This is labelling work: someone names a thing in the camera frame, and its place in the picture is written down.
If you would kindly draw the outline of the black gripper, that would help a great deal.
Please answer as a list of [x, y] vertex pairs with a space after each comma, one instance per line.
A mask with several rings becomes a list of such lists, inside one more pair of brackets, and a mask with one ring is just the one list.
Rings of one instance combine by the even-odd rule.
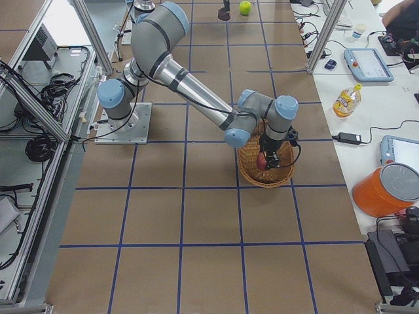
[[266, 168], [273, 169], [280, 167], [278, 151], [284, 142], [291, 142], [292, 146], [297, 146], [299, 133], [292, 126], [287, 131], [276, 131], [270, 126], [262, 133], [259, 138], [260, 152], [266, 160]]

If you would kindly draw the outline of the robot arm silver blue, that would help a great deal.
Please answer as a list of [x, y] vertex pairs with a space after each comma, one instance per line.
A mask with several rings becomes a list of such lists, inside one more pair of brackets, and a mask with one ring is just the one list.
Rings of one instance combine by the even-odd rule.
[[239, 97], [238, 108], [233, 109], [174, 60], [172, 50], [188, 32], [187, 15], [171, 1], [137, 17], [131, 36], [134, 57], [120, 77], [98, 88], [98, 99], [109, 121], [129, 121], [134, 112], [131, 100], [153, 81], [189, 101], [224, 131], [226, 143], [234, 148], [245, 146], [259, 120], [266, 120], [256, 164], [263, 171], [281, 167], [279, 149], [286, 141], [294, 143], [298, 136], [291, 125], [299, 109], [298, 101], [292, 96], [274, 99], [246, 89]]

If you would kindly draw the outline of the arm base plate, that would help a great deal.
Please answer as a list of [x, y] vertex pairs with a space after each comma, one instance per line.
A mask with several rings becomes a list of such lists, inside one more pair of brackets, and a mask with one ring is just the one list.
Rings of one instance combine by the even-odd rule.
[[107, 120], [100, 124], [94, 139], [97, 145], [146, 144], [149, 134], [152, 103], [131, 103], [128, 108], [106, 109], [102, 116]]

